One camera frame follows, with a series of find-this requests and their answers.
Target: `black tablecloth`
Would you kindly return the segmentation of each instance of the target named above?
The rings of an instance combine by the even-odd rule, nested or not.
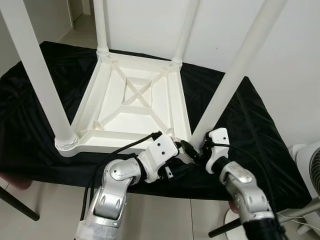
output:
[[[96,50],[52,42],[43,42],[40,47],[71,122],[97,62]],[[144,54],[113,52],[154,58]],[[223,72],[183,64],[182,84],[192,131],[223,75]],[[264,165],[277,210],[303,207],[311,200],[273,120],[247,77],[243,79],[216,127],[227,128],[230,142],[249,151]],[[106,156],[82,152],[70,158],[62,157],[54,147],[53,132],[21,62],[1,78],[1,172],[37,181],[85,186],[94,165]],[[268,194],[266,181],[256,162],[233,149],[229,150],[229,159],[252,171],[258,185]],[[129,192],[175,198],[230,199],[218,178],[209,175],[203,167],[197,167],[174,181],[140,183],[130,187]]]

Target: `floor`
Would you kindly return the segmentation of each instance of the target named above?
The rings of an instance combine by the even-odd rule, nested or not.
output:
[[[94,21],[80,17],[60,42],[96,48]],[[39,212],[34,222],[0,200],[1,240],[72,240],[76,232],[84,188],[33,182],[20,191],[0,179],[0,186],[31,209]],[[223,223],[228,209],[224,201],[167,198],[129,194],[128,206],[120,228],[121,240],[208,240],[208,231]],[[285,224],[290,240],[316,240],[314,233],[299,236],[298,224]],[[220,235],[214,240],[226,240]]]

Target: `black chair leg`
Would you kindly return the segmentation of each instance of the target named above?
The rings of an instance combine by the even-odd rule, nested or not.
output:
[[[212,230],[211,232],[209,232],[209,238],[214,238],[220,234],[224,234],[226,232],[228,232],[229,230],[235,229],[237,227],[241,226],[241,221],[240,218],[237,218],[231,222],[228,222],[227,224],[218,227],[214,230]]]
[[[14,196],[12,196],[9,192],[7,192],[5,189],[0,187],[0,199],[5,201],[7,204],[11,205],[27,217],[31,218],[34,221],[38,221],[40,216],[39,214],[32,211],[30,208],[28,208],[26,205],[24,205],[21,201],[16,199]]]

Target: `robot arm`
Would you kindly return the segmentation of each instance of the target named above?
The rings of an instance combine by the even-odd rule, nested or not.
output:
[[[79,223],[75,239],[115,240],[127,204],[128,186],[156,181],[160,178],[159,169],[178,154],[171,137],[161,135],[137,158],[109,162],[103,171],[102,186],[96,191],[85,220]],[[167,166],[165,171],[171,178]]]
[[[206,171],[217,174],[232,196],[247,238],[282,240],[279,222],[255,176],[237,162],[228,160],[228,147],[215,144],[229,145],[227,129],[219,128],[207,134],[202,158],[209,156]]]

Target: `baseboard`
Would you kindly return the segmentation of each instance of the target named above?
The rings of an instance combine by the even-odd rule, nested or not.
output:
[[[63,33],[57,40],[56,43],[61,43],[61,41],[73,30],[71,26],[65,33]]]

